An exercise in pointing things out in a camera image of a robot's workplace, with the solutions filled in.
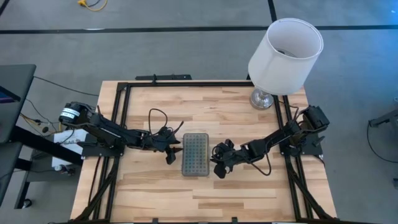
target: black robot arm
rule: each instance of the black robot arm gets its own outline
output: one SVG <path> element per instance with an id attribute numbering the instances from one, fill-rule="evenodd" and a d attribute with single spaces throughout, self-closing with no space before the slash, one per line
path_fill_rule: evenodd
<path id="1" fill-rule="evenodd" d="M 295 119 L 288 121 L 286 125 L 264 139 L 249 141 L 241 145 L 240 150 L 234 149 L 234 144 L 227 139 L 213 148 L 211 161 L 217 163 L 214 173 L 221 179 L 233 171 L 233 166 L 248 163 L 252 164 L 264 158 L 271 147 L 283 140 L 288 139 L 291 148 L 298 148 L 305 142 L 308 134 L 319 133 L 327 128 L 329 120 L 319 106 L 309 106 L 300 112 L 303 114 L 303 121 Z"/>
<path id="2" fill-rule="evenodd" d="M 124 148 L 127 146 L 135 149 L 166 152 L 168 164 L 173 163 L 176 152 L 175 149 L 170 148 L 170 145 L 180 143 L 174 135 L 179 127 L 172 131 L 164 126 L 155 134 L 145 130 L 126 129 L 106 119 L 101 114 L 100 108 L 96 113 L 93 107 L 84 103 L 67 103 L 58 120 L 70 128 L 84 129 L 97 139 L 97 144 L 110 150 L 114 147 Z M 87 144 L 92 144 L 92 142 L 79 142 L 81 146 Z"/>

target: wooden table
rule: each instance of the wooden table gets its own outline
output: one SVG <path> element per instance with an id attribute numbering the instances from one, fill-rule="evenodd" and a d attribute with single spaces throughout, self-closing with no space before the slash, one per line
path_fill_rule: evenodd
<path id="1" fill-rule="evenodd" d="M 103 82 L 99 94 L 98 105 L 108 119 L 117 83 Z M 149 110 L 158 108 L 169 117 L 169 127 L 176 128 L 184 120 L 176 134 L 180 141 L 184 133 L 208 133 L 210 149 L 227 138 L 238 148 L 278 129 L 274 106 L 264 111 L 252 108 L 249 103 L 252 90 L 253 87 L 134 87 L 126 124 L 129 129 L 147 129 Z M 123 99 L 122 93 L 118 122 Z M 300 109 L 308 106 L 304 89 L 290 95 L 289 101 Z M 152 130 L 163 124 L 164 116 L 153 112 Z M 165 157 L 166 154 L 159 152 L 125 150 L 119 165 L 112 222 L 151 222 L 152 218 L 159 218 L 160 222 L 230 222 L 231 217 L 238 217 L 240 222 L 295 220 L 285 161 L 278 146 L 270 151 L 272 174 L 268 177 L 249 164 L 241 164 L 225 179 L 219 179 L 213 173 L 212 162 L 208 177 L 183 177 L 182 152 L 177 153 L 172 165 L 166 164 Z M 302 156 L 302 160 L 309 191 L 327 213 L 335 216 L 323 164 L 313 156 Z M 96 157 L 84 161 L 71 218 L 78 216 L 88 203 L 96 161 Z M 256 164 L 268 170 L 266 159 Z M 297 192 L 305 217 L 303 198 Z M 100 218 L 104 217 L 107 195 L 101 203 Z"/>

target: silver lamp base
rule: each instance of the silver lamp base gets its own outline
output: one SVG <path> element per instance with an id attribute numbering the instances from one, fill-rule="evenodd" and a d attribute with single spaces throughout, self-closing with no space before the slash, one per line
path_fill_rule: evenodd
<path id="1" fill-rule="evenodd" d="M 250 104 L 257 110 L 265 110 L 274 103 L 274 98 L 271 94 L 259 89 L 254 89 L 250 96 Z"/>

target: laptop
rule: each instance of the laptop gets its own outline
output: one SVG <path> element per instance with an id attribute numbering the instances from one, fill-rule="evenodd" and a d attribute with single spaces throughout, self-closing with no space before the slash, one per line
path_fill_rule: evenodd
<path id="1" fill-rule="evenodd" d="M 0 103 L 20 102 L 21 98 L 0 86 Z"/>

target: lamp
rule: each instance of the lamp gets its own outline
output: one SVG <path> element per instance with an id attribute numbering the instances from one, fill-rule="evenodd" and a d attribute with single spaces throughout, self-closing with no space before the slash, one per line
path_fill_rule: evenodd
<path id="1" fill-rule="evenodd" d="M 273 95 L 288 95 L 304 84 L 319 54 L 323 39 L 311 24 L 300 19 L 273 22 L 249 62 L 249 76 L 256 87 L 252 106 L 270 107 Z"/>

